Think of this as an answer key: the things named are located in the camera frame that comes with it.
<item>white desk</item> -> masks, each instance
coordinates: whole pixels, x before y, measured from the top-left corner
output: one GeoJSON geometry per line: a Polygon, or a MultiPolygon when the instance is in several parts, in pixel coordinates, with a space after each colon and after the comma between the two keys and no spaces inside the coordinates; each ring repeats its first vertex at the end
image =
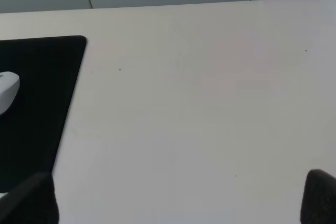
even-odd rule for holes
{"type": "Polygon", "coordinates": [[[336,0],[0,15],[0,39],[63,35],[89,42],[61,224],[299,223],[307,172],[336,175],[336,0]]]}

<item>desk surface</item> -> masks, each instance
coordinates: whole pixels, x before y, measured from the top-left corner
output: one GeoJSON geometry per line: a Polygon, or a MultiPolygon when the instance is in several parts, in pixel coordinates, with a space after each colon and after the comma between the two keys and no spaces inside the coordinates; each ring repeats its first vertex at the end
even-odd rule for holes
{"type": "Polygon", "coordinates": [[[336,0],[0,15],[84,35],[54,169],[60,223],[299,223],[336,175],[336,0]]]}

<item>black mouse pad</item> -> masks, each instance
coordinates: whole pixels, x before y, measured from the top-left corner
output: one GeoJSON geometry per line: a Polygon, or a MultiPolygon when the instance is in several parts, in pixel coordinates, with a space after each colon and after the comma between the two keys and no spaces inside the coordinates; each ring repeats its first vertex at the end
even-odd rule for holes
{"type": "Polygon", "coordinates": [[[20,77],[0,115],[0,193],[52,171],[85,46],[83,36],[0,41],[0,72],[20,77]]]}

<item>white computer mouse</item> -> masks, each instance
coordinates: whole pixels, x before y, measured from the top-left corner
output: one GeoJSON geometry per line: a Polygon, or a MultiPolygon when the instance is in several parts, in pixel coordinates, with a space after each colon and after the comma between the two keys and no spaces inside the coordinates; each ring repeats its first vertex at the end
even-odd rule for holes
{"type": "Polygon", "coordinates": [[[12,72],[0,73],[0,115],[13,103],[20,87],[20,77],[12,72]]]}

